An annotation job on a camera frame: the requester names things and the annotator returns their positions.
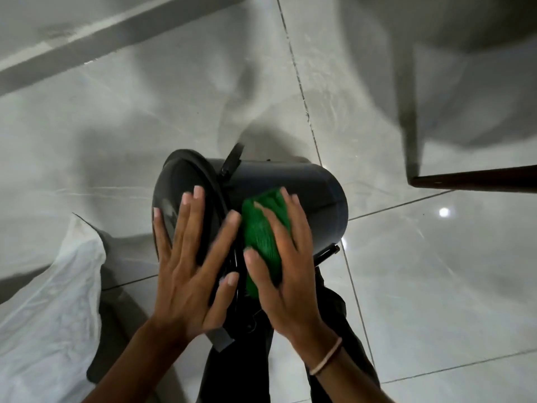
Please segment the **dark brown wooden table leg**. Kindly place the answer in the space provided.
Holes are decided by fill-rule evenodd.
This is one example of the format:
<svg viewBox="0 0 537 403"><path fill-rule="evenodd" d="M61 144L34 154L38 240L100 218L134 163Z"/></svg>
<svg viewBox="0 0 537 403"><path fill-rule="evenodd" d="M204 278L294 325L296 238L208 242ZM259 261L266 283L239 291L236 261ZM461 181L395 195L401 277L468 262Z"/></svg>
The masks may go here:
<svg viewBox="0 0 537 403"><path fill-rule="evenodd" d="M526 167L426 175L410 179L421 189L537 194L537 164Z"/></svg>

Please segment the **pink wristband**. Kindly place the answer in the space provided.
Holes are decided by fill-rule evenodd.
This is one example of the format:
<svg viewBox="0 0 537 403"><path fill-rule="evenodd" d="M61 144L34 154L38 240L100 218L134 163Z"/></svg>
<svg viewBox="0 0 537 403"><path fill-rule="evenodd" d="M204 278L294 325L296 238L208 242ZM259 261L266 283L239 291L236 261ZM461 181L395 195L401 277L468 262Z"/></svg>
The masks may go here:
<svg viewBox="0 0 537 403"><path fill-rule="evenodd" d="M343 343L343 339L339 337L337 341L334 343L333 347L327 352L325 357L319 362L319 364L309 370L309 375L312 377L317 376L329 364L329 362L332 360L335 354L339 352L342 343Z"/></svg>

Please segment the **person's left hand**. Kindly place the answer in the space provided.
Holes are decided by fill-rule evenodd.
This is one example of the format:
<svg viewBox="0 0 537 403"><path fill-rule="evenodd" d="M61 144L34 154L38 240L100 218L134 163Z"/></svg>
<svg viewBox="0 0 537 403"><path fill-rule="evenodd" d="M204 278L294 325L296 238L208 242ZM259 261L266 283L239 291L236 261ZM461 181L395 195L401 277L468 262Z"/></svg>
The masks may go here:
<svg viewBox="0 0 537 403"><path fill-rule="evenodd" d="M191 210L193 193L183 194L176 224L171 257L158 275L158 290L151 320L159 325L178 326L194 339L218 327L206 327L206 314L219 271L237 236L241 216L232 211L225 218L201 266L183 264L183 237Z"/></svg>

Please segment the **green scrub pad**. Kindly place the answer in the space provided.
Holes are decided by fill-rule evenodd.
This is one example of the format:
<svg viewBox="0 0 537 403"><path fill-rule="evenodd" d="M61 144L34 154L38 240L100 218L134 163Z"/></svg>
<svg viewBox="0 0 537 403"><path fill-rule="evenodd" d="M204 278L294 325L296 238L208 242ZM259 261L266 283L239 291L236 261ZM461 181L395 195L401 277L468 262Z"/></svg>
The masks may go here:
<svg viewBox="0 0 537 403"><path fill-rule="evenodd" d="M286 230L291 232L287 206L279 188L247 198L242 203L241 215L245 247L256 250L262 257L268 268L272 284L278 287L282 280L281 257L270 223L255 203L272 210Z"/></svg>

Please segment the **person's left forearm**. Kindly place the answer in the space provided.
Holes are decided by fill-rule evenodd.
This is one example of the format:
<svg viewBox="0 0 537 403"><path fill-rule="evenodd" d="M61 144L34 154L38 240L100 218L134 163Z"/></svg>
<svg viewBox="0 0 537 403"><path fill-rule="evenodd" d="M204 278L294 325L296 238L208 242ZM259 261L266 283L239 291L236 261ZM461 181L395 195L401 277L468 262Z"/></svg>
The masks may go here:
<svg viewBox="0 0 537 403"><path fill-rule="evenodd" d="M181 327L148 320L81 403L145 403L191 341Z"/></svg>

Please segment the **black pedal bin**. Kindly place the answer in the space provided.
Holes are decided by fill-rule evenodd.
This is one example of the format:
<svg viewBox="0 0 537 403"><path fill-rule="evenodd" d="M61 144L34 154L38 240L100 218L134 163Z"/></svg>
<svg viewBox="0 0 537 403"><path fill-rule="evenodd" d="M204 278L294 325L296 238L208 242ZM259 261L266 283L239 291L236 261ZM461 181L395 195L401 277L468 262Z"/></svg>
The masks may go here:
<svg viewBox="0 0 537 403"><path fill-rule="evenodd" d="M160 209L169 242L175 234L184 192L205 190L205 215L197 264L202 264L230 210L242 213L246 199L282 186L299 196L312 230L316 265L339 251L348 222L343 188L326 169L311 163L246 161L237 143L226 159L207 159L191 149L175 150L158 176L152 207Z"/></svg>

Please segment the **person's dark trousers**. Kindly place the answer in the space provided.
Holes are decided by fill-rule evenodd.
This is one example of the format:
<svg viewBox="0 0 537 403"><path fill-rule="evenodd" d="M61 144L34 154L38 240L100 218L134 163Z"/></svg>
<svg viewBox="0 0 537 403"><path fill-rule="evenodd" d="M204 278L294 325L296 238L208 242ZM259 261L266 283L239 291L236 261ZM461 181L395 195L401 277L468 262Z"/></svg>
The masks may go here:
<svg viewBox="0 0 537 403"><path fill-rule="evenodd" d="M358 339L348 327L341 300L328 289L316 292L319 314L324 324L343 339L344 350L352 361L380 387L376 373ZM262 313L262 324L253 334L222 352L212 350L200 385L200 403L270 403L268 352L273 326ZM313 402L332 403L319 381L309 375Z"/></svg>

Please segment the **white plastic bag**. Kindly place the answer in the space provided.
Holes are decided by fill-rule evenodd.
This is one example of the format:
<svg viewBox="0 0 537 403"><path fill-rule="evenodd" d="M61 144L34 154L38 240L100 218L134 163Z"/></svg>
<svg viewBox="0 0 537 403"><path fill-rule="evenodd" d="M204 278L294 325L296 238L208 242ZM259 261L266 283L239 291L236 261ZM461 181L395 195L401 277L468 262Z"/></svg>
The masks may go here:
<svg viewBox="0 0 537 403"><path fill-rule="evenodd" d="M98 350L105 247L72 215L54 262L0 304L0 403L81 403Z"/></svg>

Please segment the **person's right forearm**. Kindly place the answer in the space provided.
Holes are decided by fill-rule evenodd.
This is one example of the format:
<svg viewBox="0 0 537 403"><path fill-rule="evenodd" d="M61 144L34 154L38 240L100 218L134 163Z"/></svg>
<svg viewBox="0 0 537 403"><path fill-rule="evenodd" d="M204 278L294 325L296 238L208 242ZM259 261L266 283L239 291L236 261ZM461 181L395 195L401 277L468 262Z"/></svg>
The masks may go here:
<svg viewBox="0 0 537 403"><path fill-rule="evenodd" d="M289 339L308 370L317 366L339 337L326 325L300 330ZM395 403L366 376L343 348L314 376L332 403Z"/></svg>

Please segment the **person's right hand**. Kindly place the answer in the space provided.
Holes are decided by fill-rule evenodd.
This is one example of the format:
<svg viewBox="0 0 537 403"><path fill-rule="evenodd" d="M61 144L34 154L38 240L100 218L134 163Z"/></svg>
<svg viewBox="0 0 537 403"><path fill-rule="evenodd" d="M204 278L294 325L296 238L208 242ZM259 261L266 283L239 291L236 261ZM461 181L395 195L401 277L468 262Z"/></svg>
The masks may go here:
<svg viewBox="0 0 537 403"><path fill-rule="evenodd" d="M289 340L300 330L324 325L316 299L312 232L307 222L307 250L299 252L291 232L286 230L272 210L258 203L256 207L262 210L270 223L281 257L282 271L280 306L261 306L273 328Z"/></svg>

